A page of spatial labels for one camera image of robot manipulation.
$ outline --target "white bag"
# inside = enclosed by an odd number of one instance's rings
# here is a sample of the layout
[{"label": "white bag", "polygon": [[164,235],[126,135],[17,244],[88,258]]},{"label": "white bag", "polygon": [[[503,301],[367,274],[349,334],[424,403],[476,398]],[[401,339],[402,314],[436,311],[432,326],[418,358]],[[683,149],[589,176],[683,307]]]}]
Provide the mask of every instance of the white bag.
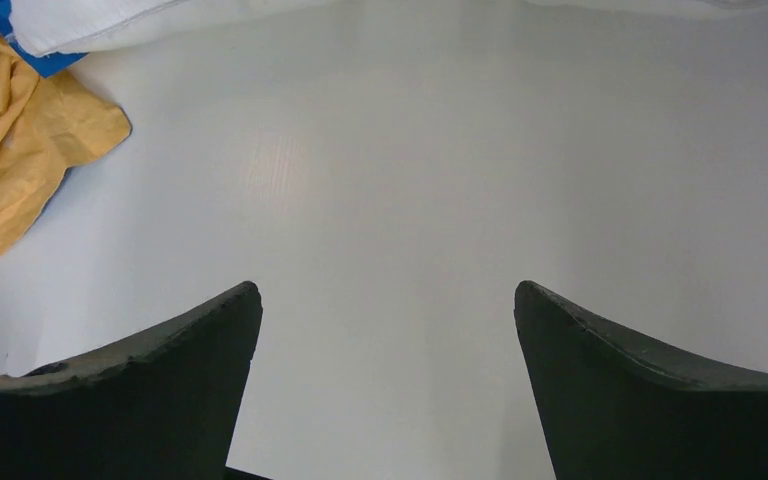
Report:
[{"label": "white bag", "polygon": [[10,23],[34,56],[112,50],[335,0],[12,0]]},{"label": "white bag", "polygon": [[768,0],[526,0],[535,5],[670,15],[694,19],[727,18],[768,5]]}]

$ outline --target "white fabric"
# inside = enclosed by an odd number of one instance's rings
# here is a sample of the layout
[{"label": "white fabric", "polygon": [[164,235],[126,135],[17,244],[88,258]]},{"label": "white fabric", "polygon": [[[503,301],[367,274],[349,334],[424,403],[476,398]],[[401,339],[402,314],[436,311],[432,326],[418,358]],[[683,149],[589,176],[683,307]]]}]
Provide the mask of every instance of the white fabric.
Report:
[{"label": "white fabric", "polygon": [[112,50],[334,0],[12,0],[16,40],[35,56]]}]

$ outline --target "crumpled cloth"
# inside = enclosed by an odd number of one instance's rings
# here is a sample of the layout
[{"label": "crumpled cloth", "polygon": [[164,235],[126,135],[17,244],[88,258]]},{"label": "crumpled cloth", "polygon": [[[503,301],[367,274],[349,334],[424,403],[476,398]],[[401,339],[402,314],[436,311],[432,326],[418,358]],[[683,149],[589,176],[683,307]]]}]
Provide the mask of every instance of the crumpled cloth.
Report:
[{"label": "crumpled cloth", "polygon": [[68,72],[40,76],[0,38],[0,255],[31,227],[67,168],[98,159],[131,124]]}]

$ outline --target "white floor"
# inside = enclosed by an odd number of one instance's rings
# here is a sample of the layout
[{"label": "white floor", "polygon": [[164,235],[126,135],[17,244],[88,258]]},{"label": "white floor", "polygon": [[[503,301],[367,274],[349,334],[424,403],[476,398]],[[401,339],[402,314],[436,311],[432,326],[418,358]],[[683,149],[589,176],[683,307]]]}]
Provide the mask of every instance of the white floor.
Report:
[{"label": "white floor", "polygon": [[507,480],[552,478],[520,280],[768,371],[768,13],[354,1],[76,73],[134,134],[0,260],[0,373],[252,279],[229,464]]}]

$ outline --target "yellow cloth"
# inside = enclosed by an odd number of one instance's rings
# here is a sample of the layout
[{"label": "yellow cloth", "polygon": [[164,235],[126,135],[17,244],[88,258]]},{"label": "yellow cloth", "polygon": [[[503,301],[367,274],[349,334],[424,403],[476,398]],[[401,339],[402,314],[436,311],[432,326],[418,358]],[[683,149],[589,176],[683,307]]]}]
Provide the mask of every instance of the yellow cloth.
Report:
[{"label": "yellow cloth", "polygon": [[0,255],[34,223],[68,167],[131,132],[119,107],[68,72],[40,76],[0,38]]}]

